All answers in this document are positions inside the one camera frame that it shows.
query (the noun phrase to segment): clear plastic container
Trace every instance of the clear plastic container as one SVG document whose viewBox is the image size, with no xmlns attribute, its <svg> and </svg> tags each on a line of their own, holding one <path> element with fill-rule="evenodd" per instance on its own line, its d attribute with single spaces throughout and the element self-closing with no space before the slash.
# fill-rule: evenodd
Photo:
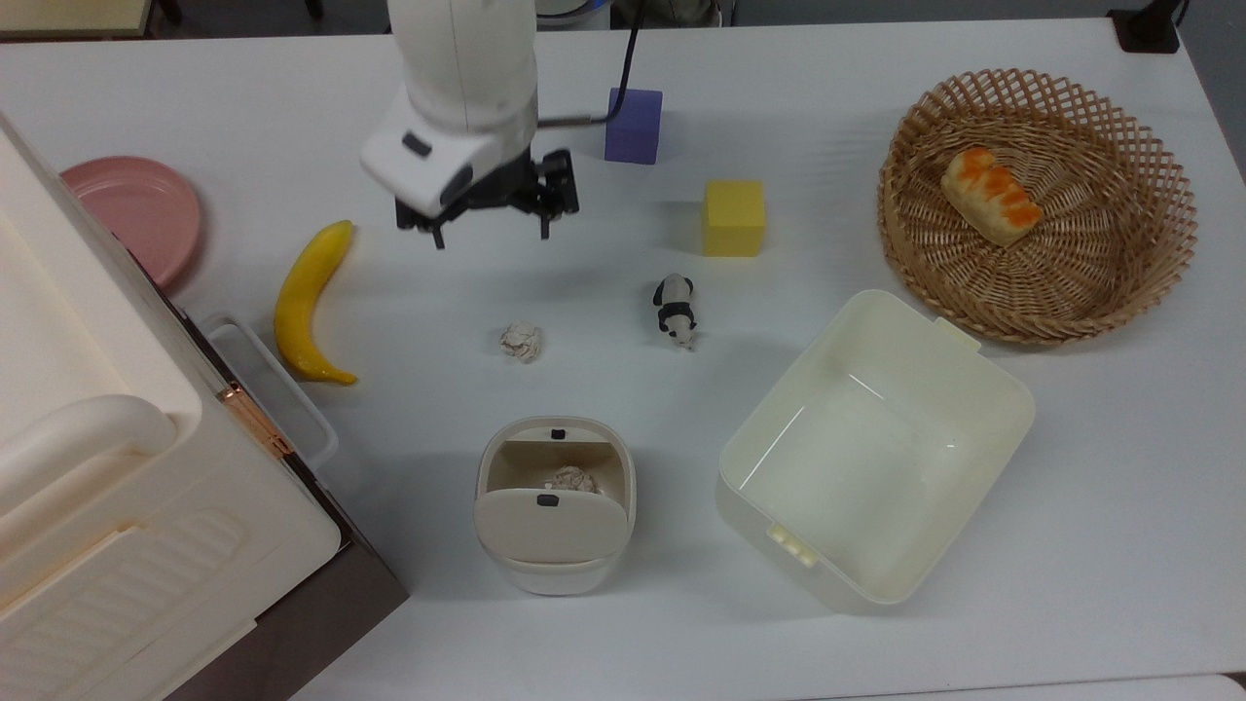
<svg viewBox="0 0 1246 701">
<path fill-rule="evenodd" d="M 328 463 L 338 452 L 338 433 L 255 331 L 227 313 L 208 316 L 199 329 L 304 464 L 316 472 Z"/>
</svg>

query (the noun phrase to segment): copper hinge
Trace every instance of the copper hinge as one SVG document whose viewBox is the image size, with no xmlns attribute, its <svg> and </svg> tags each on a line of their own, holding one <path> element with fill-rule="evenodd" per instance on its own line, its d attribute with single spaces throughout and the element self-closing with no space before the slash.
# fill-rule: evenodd
<svg viewBox="0 0 1246 701">
<path fill-rule="evenodd" d="M 238 420 L 238 423 L 247 430 L 247 433 L 269 456 L 280 461 L 287 456 L 294 454 L 294 449 L 290 448 L 289 442 L 285 441 L 282 432 L 277 431 L 272 420 L 259 410 L 259 406 L 255 405 L 255 401 L 247 395 L 247 391 L 240 385 L 231 382 L 229 387 L 217 393 L 217 400 L 221 400 L 226 410 L 229 410 L 229 413 Z"/>
</svg>

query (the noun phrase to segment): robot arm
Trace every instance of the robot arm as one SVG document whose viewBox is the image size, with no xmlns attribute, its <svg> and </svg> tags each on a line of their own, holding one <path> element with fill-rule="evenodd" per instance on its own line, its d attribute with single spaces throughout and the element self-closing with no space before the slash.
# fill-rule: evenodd
<svg viewBox="0 0 1246 701">
<path fill-rule="evenodd" d="M 578 210 L 571 154 L 531 159 L 537 128 L 535 0 L 389 0 L 404 85 L 364 143 L 399 227 L 444 247 L 441 224 L 512 205 L 548 223 Z"/>
</svg>

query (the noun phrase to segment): white table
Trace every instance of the white table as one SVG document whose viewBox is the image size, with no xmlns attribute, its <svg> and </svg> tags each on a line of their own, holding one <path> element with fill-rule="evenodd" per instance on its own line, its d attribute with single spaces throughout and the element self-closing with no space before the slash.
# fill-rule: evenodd
<svg viewBox="0 0 1246 701">
<path fill-rule="evenodd" d="M 602 110 L 624 36 L 541 35 L 543 113 Z M 176 294 L 267 330 L 321 225 L 358 239 L 316 332 L 356 372 L 313 387 L 343 438 L 323 472 L 411 600 L 299 697 L 804 699 L 1246 667 L 1246 188 L 1186 55 L 1126 56 L 1104 20 L 654 31 L 633 86 L 665 92 L 653 167 L 568 144 L 583 210 L 537 239 L 468 213 L 447 250 L 399 232 L 358 147 L 399 85 L 388 37 L 0 46 L 0 108 L 54 167 L 138 153 L 197 187 L 208 244 Z M 917 594 L 832 615 L 719 519 L 718 453 L 847 298 L 912 299 L 882 260 L 875 188 L 892 129 L 949 75 L 1068 75 L 1155 128 L 1186 167 L 1201 237 L 1164 303 L 1101 339 L 984 354 L 1032 388 L 1034 430 Z M 695 253 L 706 178 L 765 181 L 751 260 Z M 697 281 L 677 352 L 653 285 Z M 547 332 L 535 365 L 496 336 Z M 598 593 L 506 584 L 472 532 L 488 438 L 579 415 L 635 454 L 638 524 Z"/>
<path fill-rule="evenodd" d="M 1246 691 L 1225 676 L 1189 676 L 936 691 L 870 696 L 870 701 L 1241 701 Z"/>
</svg>

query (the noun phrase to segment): wicker basket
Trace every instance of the wicker basket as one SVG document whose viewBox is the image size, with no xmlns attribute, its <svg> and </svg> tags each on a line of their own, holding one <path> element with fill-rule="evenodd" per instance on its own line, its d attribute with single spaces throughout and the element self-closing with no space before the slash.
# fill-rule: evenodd
<svg viewBox="0 0 1246 701">
<path fill-rule="evenodd" d="M 939 187 L 986 146 L 1043 218 L 999 247 Z M 1149 128 L 1068 78 L 991 70 L 949 78 L 900 122 L 882 166 L 888 263 L 939 314 L 982 335 L 1059 344 L 1129 321 L 1181 279 L 1195 209 L 1181 166 Z"/>
</svg>

